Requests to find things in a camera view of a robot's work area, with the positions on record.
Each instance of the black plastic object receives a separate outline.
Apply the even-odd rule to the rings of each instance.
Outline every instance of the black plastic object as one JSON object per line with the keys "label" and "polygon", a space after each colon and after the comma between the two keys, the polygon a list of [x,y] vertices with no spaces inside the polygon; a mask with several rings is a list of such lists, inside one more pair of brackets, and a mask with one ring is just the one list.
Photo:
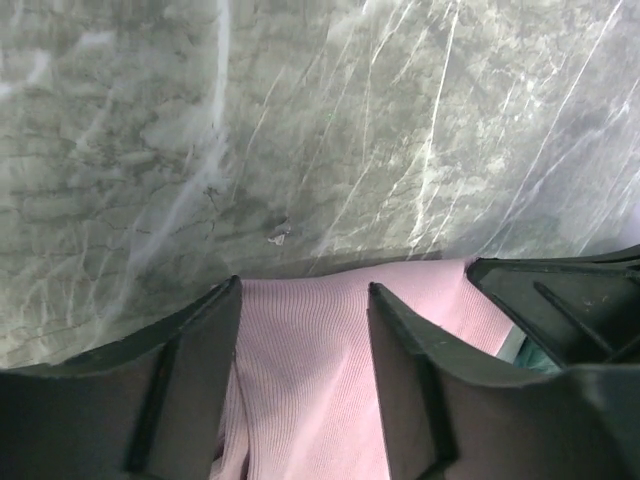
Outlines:
{"label": "black plastic object", "polygon": [[467,277],[560,366],[640,361],[640,245],[598,257],[480,259]]}
{"label": "black plastic object", "polygon": [[392,480],[640,478],[640,367],[519,369],[379,284],[369,329]]}
{"label": "black plastic object", "polygon": [[233,277],[119,342],[0,373],[0,478],[208,479],[240,307]]}

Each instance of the ribbed pink fabric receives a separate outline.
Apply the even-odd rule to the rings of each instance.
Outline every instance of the ribbed pink fabric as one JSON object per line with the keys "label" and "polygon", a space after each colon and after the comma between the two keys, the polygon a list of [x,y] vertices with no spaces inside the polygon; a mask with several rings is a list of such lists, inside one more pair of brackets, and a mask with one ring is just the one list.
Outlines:
{"label": "ribbed pink fabric", "polygon": [[243,281],[224,452],[215,480],[389,478],[367,326],[368,285],[495,355],[512,323],[467,262],[394,263],[304,280]]}

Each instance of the dark green fabric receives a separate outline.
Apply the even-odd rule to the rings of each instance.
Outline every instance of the dark green fabric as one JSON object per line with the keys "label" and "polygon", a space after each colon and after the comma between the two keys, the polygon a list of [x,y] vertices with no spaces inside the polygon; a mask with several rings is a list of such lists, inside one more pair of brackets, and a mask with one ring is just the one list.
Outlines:
{"label": "dark green fabric", "polygon": [[513,364],[516,367],[528,368],[540,373],[556,373],[560,371],[549,356],[530,338],[525,339]]}

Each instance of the marble countertop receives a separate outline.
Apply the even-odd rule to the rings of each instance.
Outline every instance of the marble countertop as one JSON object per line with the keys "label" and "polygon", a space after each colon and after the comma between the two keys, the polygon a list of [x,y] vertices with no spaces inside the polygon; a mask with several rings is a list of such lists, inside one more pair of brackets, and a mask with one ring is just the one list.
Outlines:
{"label": "marble countertop", "polygon": [[577,255],[640,197],[631,0],[8,0],[0,49],[0,366],[230,274]]}

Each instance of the gray surface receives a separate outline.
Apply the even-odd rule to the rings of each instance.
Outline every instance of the gray surface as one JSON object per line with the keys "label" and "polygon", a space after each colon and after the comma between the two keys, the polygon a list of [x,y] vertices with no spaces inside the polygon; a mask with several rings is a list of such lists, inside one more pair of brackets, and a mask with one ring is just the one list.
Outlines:
{"label": "gray surface", "polygon": [[636,5],[0,1],[0,365],[230,273],[615,236],[639,196]]}

